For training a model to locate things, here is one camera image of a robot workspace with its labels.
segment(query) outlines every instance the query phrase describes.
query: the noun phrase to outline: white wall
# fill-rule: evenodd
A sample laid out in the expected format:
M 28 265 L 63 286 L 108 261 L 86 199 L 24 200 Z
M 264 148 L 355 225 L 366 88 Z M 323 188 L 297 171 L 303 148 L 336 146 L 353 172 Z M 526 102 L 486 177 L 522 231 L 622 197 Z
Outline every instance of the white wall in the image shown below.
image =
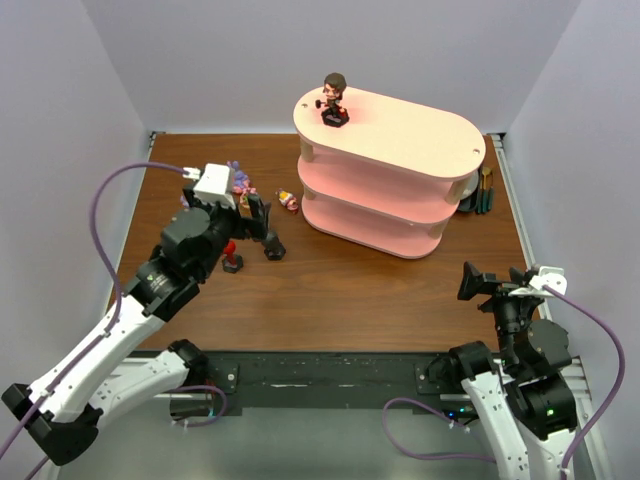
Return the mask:
M 293 131 L 295 102 L 337 70 L 503 132 L 579 0 L 84 3 L 153 130 Z
M 99 320 L 110 284 L 88 202 L 116 167 L 144 158 L 144 129 L 79 0 L 0 3 L 0 390 L 30 383 Z M 118 256 L 141 176 L 100 211 Z M 3 441 L 16 425 L 0 406 Z M 42 458 L 28 434 L 0 462 L 24 478 Z
M 618 332 L 626 382 L 601 424 L 618 478 L 637 478 L 640 420 L 640 3 L 584 0 L 505 138 L 536 261 Z M 551 302 L 582 356 L 596 406 L 617 369 L 608 337 Z

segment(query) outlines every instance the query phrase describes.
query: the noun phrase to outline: red toy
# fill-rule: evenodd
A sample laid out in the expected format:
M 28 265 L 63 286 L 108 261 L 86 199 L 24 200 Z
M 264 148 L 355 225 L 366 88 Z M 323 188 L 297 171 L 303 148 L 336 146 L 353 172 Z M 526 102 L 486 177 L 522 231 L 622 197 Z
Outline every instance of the red toy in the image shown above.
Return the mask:
M 238 271 L 244 266 L 242 257 L 240 255 L 236 255 L 234 253 L 235 251 L 236 244 L 233 240 L 229 241 L 222 251 L 224 254 L 224 258 L 222 259 L 222 270 L 227 273 L 238 273 Z

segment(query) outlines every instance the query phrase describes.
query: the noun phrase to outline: wooden table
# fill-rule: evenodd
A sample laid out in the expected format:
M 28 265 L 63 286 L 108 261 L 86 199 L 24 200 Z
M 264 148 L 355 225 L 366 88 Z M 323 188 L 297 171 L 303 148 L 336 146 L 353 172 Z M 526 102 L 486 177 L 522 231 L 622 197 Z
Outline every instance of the wooden table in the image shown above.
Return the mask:
M 260 244 L 238 242 L 244 269 L 216 268 L 201 293 L 142 348 L 163 349 L 188 338 L 203 350 L 442 351 L 482 340 L 497 349 L 493 318 L 476 310 L 481 298 L 456 300 L 464 261 L 507 277 L 524 268 L 495 151 L 495 200 L 486 215 L 456 214 L 438 249 L 404 260 L 323 234 L 280 206 L 282 187 L 302 195 L 297 135 L 160 135 L 152 160 L 202 167 L 238 160 L 265 201 L 272 226 L 287 247 L 269 262 Z M 162 228 L 180 209 L 185 181 L 148 170 L 119 269 L 127 281 L 148 259 Z

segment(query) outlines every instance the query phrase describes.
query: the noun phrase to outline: purple toy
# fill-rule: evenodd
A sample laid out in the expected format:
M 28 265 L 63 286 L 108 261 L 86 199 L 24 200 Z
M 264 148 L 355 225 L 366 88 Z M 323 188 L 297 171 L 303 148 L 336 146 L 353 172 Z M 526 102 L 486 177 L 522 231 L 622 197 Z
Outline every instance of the purple toy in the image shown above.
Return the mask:
M 241 195 L 251 186 L 249 175 L 240 170 L 240 164 L 237 161 L 227 162 L 227 167 L 232 168 L 233 173 L 233 193 Z

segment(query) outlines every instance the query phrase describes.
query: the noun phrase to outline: small toy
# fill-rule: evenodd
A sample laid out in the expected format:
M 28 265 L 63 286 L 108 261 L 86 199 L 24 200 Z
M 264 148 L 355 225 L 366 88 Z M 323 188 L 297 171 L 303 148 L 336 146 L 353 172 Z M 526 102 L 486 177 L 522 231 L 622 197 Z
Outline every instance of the small toy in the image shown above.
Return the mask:
M 322 111 L 322 122 L 330 127 L 340 128 L 349 121 L 347 109 L 340 106 L 342 94 L 347 88 L 347 80 L 341 73 L 330 73 L 324 79 L 324 93 L 327 97 L 326 102 L 316 100 L 316 108 L 325 105 L 327 108 Z
M 244 266 L 242 257 L 240 255 L 236 255 L 234 253 L 235 251 L 236 244 L 233 240 L 229 241 L 222 251 L 224 254 L 224 258 L 222 259 L 222 270 L 227 273 L 238 273 L 238 271 L 240 271 Z
M 240 170 L 240 164 L 237 161 L 227 162 L 227 167 L 233 169 L 233 193 L 242 195 L 245 189 L 251 187 L 249 175 Z
M 298 213 L 298 199 L 294 197 L 292 193 L 285 192 L 279 188 L 276 195 L 278 195 L 278 200 L 283 207 L 286 207 L 290 212 Z

